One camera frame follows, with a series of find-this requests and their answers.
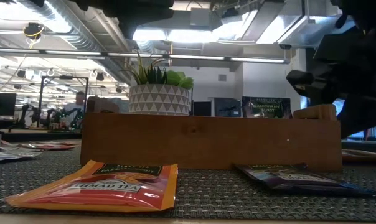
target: desk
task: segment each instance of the desk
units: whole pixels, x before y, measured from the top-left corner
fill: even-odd
[[[66,140],[66,139],[80,139],[80,133],[49,133],[48,130],[37,129],[8,129],[0,130],[4,132],[2,140],[7,142],[27,142],[27,141],[48,141],[48,140]]]
[[[2,200],[9,195],[38,188],[79,170],[79,155],[79,148],[76,148],[70,151],[43,152],[34,160],[0,164],[0,223],[87,224],[106,221],[117,224],[285,224],[340,223],[328,220],[376,221],[376,198],[281,196],[262,190],[259,185],[234,170],[179,170],[174,209],[164,213],[153,213],[150,216],[29,211],[11,208]],[[343,174],[329,175],[338,179],[343,177],[355,184],[376,189],[376,166],[347,166]]]
[[[362,222],[309,222],[263,220],[176,220],[157,218],[85,217],[74,215],[0,215],[2,224],[361,224]]]

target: computer monitor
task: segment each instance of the computer monitor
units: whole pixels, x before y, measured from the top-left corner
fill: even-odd
[[[15,116],[16,93],[0,93],[0,116]]]

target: dark blue tea packet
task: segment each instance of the dark blue tea packet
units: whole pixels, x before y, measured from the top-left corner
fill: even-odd
[[[306,171],[306,165],[236,165],[250,178],[273,190],[294,194],[373,196],[368,190],[353,184],[333,180]]]

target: fluorescent light fixture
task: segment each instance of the fluorescent light fixture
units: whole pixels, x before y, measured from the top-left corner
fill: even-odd
[[[173,7],[171,7],[175,11],[190,11],[192,8],[210,9],[210,2],[192,1],[189,3],[189,1],[175,1]]]
[[[285,32],[285,24],[280,16],[267,27],[264,33],[256,41],[257,44],[274,44]]]
[[[60,55],[84,55],[84,56],[92,56],[92,55],[101,55],[101,52],[80,52],[80,51],[69,51],[69,50],[46,50],[47,54],[60,54]]]
[[[2,53],[24,53],[24,54],[37,54],[40,53],[38,50],[31,50],[31,49],[6,49],[0,48],[0,52]]]
[[[163,55],[160,54],[140,54],[139,56],[144,58],[163,58]]]
[[[253,10],[252,12],[247,12],[248,13],[247,16],[246,14],[242,15],[242,18],[246,17],[246,19],[244,19],[244,22],[240,30],[235,35],[235,40],[241,39],[243,35],[245,35],[245,32],[248,30],[251,22],[253,22],[253,20],[255,19],[257,12],[258,12],[257,10]]]
[[[200,55],[170,55],[173,59],[197,59],[197,60],[224,60],[224,57],[200,56]]]
[[[59,83],[57,83],[56,81],[54,81],[54,80],[49,80],[48,78],[46,78],[45,80],[44,80],[44,83],[48,83],[48,82],[50,82],[50,83],[52,83],[52,84],[55,84],[55,85],[58,85]]]
[[[237,22],[229,22],[227,24],[223,24],[219,28],[213,30],[212,35],[218,40],[218,39],[228,39],[228,38],[234,38],[236,33],[239,32],[241,26],[243,24],[243,21],[237,21]]]
[[[202,30],[172,30],[168,40],[176,43],[209,43],[217,39],[211,31]]]
[[[135,53],[108,53],[110,57],[138,57]]]
[[[77,56],[77,59],[105,60],[105,57]]]
[[[233,62],[258,62],[258,63],[285,63],[282,59],[267,59],[267,58],[231,58]]]
[[[56,88],[58,88],[58,89],[60,89],[60,90],[69,91],[69,88],[66,87],[66,86],[56,86]]]
[[[134,33],[133,40],[148,41],[148,40],[165,40],[166,34],[161,29],[137,29]]]
[[[136,53],[108,53],[110,57],[138,57]],[[142,58],[163,58],[161,54],[139,54]]]
[[[301,26],[301,24],[303,24],[303,22],[306,22],[307,21],[307,16],[304,16],[303,18],[301,18],[299,20],[299,22],[297,22],[294,26],[292,26],[292,28],[290,28],[290,30],[288,30],[277,42],[280,44],[282,43],[284,40],[286,40],[286,38],[288,38],[297,28],[299,28],[299,26]]]
[[[29,88],[33,89],[35,93],[40,93],[40,88],[34,86],[28,86]]]

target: woven placemat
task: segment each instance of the woven placemat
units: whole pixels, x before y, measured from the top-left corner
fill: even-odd
[[[237,170],[179,170],[176,205],[159,213],[46,211],[12,208],[4,201],[79,170],[79,155],[79,149],[43,152],[36,159],[0,164],[0,213],[376,222],[376,197],[276,194]],[[343,174],[327,175],[376,190],[376,166],[346,166]]]

